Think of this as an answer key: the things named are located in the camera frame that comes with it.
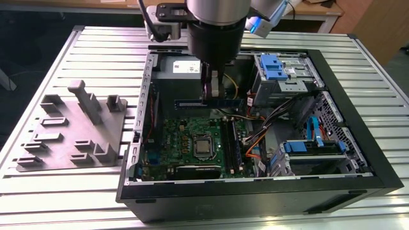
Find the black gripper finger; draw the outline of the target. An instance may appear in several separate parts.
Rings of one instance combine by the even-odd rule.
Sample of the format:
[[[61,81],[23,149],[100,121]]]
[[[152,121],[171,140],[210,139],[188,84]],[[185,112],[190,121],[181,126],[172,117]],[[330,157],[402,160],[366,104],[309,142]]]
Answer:
[[[217,70],[210,71],[209,95],[212,98],[224,97],[222,75]]]
[[[201,85],[202,85],[202,103],[208,104],[212,99],[212,68],[201,61]]]

